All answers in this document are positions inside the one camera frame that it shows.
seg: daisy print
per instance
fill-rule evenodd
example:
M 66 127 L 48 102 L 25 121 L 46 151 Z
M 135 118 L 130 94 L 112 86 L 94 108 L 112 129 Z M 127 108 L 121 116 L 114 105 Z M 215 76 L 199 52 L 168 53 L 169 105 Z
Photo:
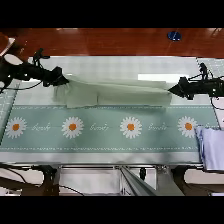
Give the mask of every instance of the daisy print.
M 197 126 L 197 121 L 194 120 L 194 118 L 190 117 L 182 117 L 179 119 L 177 127 L 178 130 L 182 132 L 182 135 L 185 137 L 193 138 L 194 133 L 194 127 Z
M 26 130 L 26 121 L 22 119 L 21 117 L 15 117 L 14 119 L 11 119 L 7 127 L 5 129 L 6 135 L 8 138 L 17 138 L 20 135 L 23 134 L 23 131 Z
M 83 130 L 83 127 L 83 122 L 78 117 L 69 117 L 65 122 L 63 122 L 63 135 L 65 135 L 66 138 L 75 138 L 82 134 L 81 131 Z
M 123 132 L 126 138 L 135 138 L 141 134 L 142 125 L 140 121 L 134 117 L 126 117 L 120 125 L 120 131 Z

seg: folded cloth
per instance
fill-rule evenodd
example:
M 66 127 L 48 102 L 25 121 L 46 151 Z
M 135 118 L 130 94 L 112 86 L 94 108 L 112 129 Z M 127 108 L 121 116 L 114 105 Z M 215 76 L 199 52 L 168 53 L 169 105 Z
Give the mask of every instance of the folded cloth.
M 66 76 L 69 83 L 54 88 L 53 99 L 68 108 L 96 105 L 168 106 L 171 93 L 166 82 L 140 80 L 96 80 Z
M 196 127 L 200 156 L 207 170 L 224 170 L 224 131 Z

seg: blue object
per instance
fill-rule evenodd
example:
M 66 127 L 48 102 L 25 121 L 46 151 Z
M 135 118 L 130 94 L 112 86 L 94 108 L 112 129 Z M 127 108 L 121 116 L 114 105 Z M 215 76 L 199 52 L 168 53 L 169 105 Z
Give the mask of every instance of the blue object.
M 181 40 L 181 34 L 179 32 L 172 31 L 172 32 L 169 32 L 167 34 L 167 36 L 172 41 L 179 41 L 179 40 Z

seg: wooden floor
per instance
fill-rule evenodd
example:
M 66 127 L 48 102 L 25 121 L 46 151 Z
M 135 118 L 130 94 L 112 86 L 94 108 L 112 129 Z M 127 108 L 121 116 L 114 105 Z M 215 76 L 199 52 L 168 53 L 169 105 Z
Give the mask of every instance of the wooden floor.
M 167 38 L 170 31 L 182 40 Z M 223 28 L 23 28 L 0 29 L 16 36 L 17 55 L 148 55 L 224 58 Z

